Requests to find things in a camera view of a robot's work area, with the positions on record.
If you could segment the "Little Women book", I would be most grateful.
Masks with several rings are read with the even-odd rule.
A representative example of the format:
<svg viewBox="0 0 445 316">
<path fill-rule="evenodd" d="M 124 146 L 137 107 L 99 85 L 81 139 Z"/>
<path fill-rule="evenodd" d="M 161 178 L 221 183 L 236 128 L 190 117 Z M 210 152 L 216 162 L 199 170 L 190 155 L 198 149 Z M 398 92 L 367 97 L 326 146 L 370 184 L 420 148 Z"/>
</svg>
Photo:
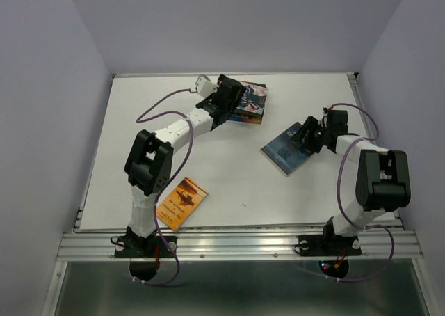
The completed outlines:
<svg viewBox="0 0 445 316">
<path fill-rule="evenodd" d="M 258 113 L 258 88 L 261 84 L 242 81 L 241 84 L 245 88 L 245 92 L 238 104 L 235 112 L 249 116 L 260 116 Z"/>
</svg>

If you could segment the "Nineteen Eighty-Four blue book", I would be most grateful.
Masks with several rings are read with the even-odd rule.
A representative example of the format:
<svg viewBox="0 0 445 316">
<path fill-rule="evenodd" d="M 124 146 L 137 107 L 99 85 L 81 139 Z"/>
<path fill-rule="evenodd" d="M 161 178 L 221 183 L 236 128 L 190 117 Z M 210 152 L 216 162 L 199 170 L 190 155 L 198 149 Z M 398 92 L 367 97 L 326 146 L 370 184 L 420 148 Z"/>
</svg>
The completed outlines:
<svg viewBox="0 0 445 316">
<path fill-rule="evenodd" d="M 266 144 L 261 152 L 278 167 L 285 176 L 300 168 L 314 152 L 304 149 L 300 144 L 292 140 L 302 125 L 294 123 L 271 142 Z"/>
</svg>

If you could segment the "Jane Eyre blue book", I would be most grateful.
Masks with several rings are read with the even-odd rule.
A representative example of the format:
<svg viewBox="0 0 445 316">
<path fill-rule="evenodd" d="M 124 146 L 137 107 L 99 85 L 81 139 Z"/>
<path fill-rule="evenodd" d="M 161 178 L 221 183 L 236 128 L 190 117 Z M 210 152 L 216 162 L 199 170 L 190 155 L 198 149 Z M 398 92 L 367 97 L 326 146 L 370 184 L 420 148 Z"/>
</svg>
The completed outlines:
<svg viewBox="0 0 445 316">
<path fill-rule="evenodd" d="M 262 123 L 262 117 L 244 116 L 244 115 L 232 115 L 228 118 L 228 120 L 241 123 L 252 123 L 252 124 Z"/>
</svg>

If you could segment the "orange Huckleberry Finn book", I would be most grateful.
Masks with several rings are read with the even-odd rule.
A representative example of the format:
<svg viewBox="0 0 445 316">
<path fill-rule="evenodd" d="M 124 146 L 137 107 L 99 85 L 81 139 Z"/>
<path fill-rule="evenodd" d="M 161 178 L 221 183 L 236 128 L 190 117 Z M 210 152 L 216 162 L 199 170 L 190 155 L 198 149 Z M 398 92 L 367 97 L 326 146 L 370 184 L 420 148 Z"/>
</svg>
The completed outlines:
<svg viewBox="0 0 445 316">
<path fill-rule="evenodd" d="M 207 191 L 185 177 L 157 206 L 157 219 L 177 232 L 207 196 Z"/>
</svg>

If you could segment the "brown glossy paperback book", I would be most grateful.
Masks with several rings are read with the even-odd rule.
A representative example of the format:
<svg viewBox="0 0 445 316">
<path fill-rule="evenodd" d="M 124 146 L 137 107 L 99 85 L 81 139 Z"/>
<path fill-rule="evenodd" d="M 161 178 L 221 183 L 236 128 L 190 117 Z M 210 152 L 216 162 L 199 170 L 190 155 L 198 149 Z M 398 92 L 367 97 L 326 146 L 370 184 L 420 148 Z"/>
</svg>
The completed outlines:
<svg viewBox="0 0 445 316">
<path fill-rule="evenodd" d="M 266 99 L 268 97 L 268 94 L 269 94 L 269 88 L 263 84 L 259 85 L 259 88 L 258 88 L 258 97 L 259 97 L 258 113 L 260 116 L 262 116 L 264 114 L 264 109 L 265 109 Z"/>
</svg>

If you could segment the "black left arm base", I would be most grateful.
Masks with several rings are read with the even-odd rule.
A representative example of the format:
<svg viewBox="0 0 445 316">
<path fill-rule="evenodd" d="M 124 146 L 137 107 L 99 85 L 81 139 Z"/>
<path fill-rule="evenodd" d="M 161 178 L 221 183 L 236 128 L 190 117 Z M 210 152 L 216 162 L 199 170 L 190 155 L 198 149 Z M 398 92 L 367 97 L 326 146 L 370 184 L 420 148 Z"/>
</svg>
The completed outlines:
<svg viewBox="0 0 445 316">
<path fill-rule="evenodd" d="M 140 237 L 130 227 L 122 236 L 112 236 L 110 243 L 115 247 L 114 257 L 128 259 L 129 273 L 133 281 L 143 285 L 162 286 L 173 282 L 179 275 L 181 265 L 177 256 L 177 238 L 159 235 L 155 230 L 148 237 Z M 163 281 L 154 281 L 161 268 L 161 257 L 173 259 L 175 273 Z"/>
</svg>

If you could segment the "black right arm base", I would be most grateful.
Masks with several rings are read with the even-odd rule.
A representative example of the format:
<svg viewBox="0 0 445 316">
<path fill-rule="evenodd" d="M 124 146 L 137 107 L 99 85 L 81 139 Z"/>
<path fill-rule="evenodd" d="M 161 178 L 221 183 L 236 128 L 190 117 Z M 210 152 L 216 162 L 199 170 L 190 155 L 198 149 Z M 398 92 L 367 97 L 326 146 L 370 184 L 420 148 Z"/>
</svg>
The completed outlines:
<svg viewBox="0 0 445 316">
<path fill-rule="evenodd" d="M 320 257 L 322 274 L 335 279 L 344 279 L 349 272 L 348 256 L 362 254 L 358 236 L 344 237 L 334 233 L 333 218 L 323 226 L 321 234 L 299 235 L 293 250 L 302 257 Z"/>
</svg>

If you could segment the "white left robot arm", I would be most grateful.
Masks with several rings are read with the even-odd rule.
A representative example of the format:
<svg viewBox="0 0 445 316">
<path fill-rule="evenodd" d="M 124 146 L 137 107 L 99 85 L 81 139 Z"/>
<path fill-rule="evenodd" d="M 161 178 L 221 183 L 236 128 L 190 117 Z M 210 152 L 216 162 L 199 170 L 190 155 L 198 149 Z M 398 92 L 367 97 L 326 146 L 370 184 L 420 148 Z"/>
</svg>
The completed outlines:
<svg viewBox="0 0 445 316">
<path fill-rule="evenodd" d="M 164 189 L 175 179 L 172 161 L 184 146 L 193 147 L 196 137 L 224 124 L 240 104 L 246 88 L 232 78 L 220 75 L 216 82 L 200 75 L 187 93 L 199 95 L 202 101 L 188 113 L 169 110 L 179 116 L 172 124 L 154 132 L 137 133 L 124 165 L 131 186 L 131 219 L 126 232 L 113 239 L 116 247 L 129 249 L 140 256 L 154 250 L 159 235 L 156 206 Z"/>
</svg>

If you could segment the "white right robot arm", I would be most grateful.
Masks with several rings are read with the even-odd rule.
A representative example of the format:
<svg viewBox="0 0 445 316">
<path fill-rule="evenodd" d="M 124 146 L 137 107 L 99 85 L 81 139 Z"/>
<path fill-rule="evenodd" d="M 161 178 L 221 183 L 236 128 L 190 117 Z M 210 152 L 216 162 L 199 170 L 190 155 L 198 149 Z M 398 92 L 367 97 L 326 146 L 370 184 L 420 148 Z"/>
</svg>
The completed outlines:
<svg viewBox="0 0 445 316">
<path fill-rule="evenodd" d="M 323 227 L 320 245 L 325 252 L 336 253 L 344 247 L 345 238 L 377 228 L 376 218 L 410 203 L 407 154 L 376 146 L 371 139 L 349 132 L 347 111 L 325 108 L 320 120 L 308 117 L 291 140 L 309 152 L 318 153 L 326 147 L 341 156 L 336 190 L 340 214 Z M 355 197 L 344 207 L 341 181 L 348 160 L 357 165 L 357 179 Z"/>
</svg>

